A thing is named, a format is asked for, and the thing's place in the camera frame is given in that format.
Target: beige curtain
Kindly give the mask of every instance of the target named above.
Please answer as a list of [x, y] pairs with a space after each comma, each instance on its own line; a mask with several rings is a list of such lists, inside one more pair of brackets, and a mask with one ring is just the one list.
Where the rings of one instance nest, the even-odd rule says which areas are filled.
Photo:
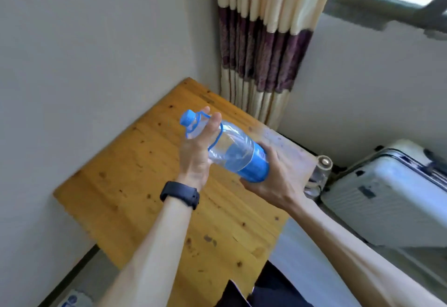
[[221, 95], [277, 129], [327, 0], [218, 0]]

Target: curtain fold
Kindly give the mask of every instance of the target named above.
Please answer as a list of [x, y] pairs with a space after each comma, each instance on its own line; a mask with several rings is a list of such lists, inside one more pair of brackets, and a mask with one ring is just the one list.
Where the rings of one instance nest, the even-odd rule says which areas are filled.
[[277, 129], [327, 0], [218, 0], [221, 95]]

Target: water bottle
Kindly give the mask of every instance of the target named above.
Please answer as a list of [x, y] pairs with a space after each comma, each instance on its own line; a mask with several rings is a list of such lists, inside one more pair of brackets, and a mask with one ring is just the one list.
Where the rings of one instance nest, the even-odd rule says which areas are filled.
[[[186, 138], [193, 139], [198, 136], [209, 118], [204, 112], [187, 110], [180, 118], [180, 124], [186, 127]], [[213, 163], [250, 182], [264, 181], [269, 172], [264, 149], [242, 129], [224, 120], [216, 133], [216, 139], [208, 147], [208, 156]]]

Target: suitcase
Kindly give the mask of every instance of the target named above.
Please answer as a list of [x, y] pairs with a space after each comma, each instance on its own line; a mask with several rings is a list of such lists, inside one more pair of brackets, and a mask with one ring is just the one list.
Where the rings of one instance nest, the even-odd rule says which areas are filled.
[[339, 174], [321, 200], [373, 245], [447, 247], [447, 163], [409, 140]]

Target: hand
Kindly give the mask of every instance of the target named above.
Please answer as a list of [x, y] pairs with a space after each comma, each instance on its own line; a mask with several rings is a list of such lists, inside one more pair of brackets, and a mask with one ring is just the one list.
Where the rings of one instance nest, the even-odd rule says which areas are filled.
[[287, 157], [265, 143], [259, 142], [259, 145], [267, 153], [267, 160], [270, 165], [269, 174], [264, 181], [259, 183], [240, 179], [245, 189], [285, 211], [290, 210], [294, 205], [302, 207], [312, 202], [305, 197], [303, 193], [304, 185], [296, 180], [294, 174], [296, 171]]
[[[202, 112], [208, 114], [210, 108], [206, 106]], [[190, 140], [185, 138], [180, 147], [180, 171], [176, 182], [196, 188], [197, 191], [207, 183], [212, 163], [208, 158], [208, 147], [216, 139], [221, 121], [222, 115], [214, 113], [199, 136]]]

